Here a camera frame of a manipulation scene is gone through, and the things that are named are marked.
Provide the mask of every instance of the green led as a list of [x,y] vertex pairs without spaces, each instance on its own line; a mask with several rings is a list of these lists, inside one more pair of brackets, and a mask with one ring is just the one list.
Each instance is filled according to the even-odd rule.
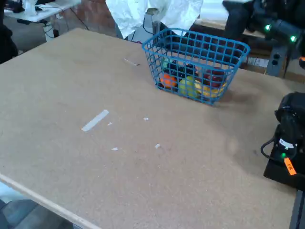
[[270,29],[271,29],[271,25],[270,24],[265,25],[265,30],[270,31]]
[[295,42],[295,41],[296,41],[296,36],[291,36],[291,37],[290,37],[290,40],[291,40],[292,42]]

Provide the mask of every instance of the blue wire basket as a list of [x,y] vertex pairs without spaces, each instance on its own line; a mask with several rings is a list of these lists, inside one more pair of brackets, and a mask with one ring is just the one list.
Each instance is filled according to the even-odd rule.
[[242,42],[177,28],[142,48],[159,89],[207,104],[221,99],[250,51]]

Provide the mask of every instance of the white tape piece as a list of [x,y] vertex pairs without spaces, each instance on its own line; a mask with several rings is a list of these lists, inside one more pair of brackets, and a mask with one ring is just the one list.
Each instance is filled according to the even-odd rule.
[[98,124],[106,115],[109,113],[107,110],[103,110],[100,112],[94,119],[87,123],[81,130],[86,132],[91,130],[96,124]]

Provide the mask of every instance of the orange tag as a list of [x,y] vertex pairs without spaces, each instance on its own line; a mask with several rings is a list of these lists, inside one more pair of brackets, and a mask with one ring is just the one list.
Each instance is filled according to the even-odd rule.
[[286,165],[286,167],[287,167],[288,172],[290,173],[290,175],[295,175],[295,174],[296,174],[296,171],[295,171],[295,168],[293,167],[293,165],[292,165],[290,159],[286,157],[286,158],[284,159],[284,162],[285,162],[285,165]]

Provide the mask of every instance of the cork board surface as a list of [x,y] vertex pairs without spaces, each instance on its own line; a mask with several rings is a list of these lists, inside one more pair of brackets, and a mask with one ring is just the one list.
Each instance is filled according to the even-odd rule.
[[83,30],[0,72],[0,179],[79,226],[288,228],[295,190],[259,148],[303,85],[240,69],[211,107],[156,89],[139,44]]

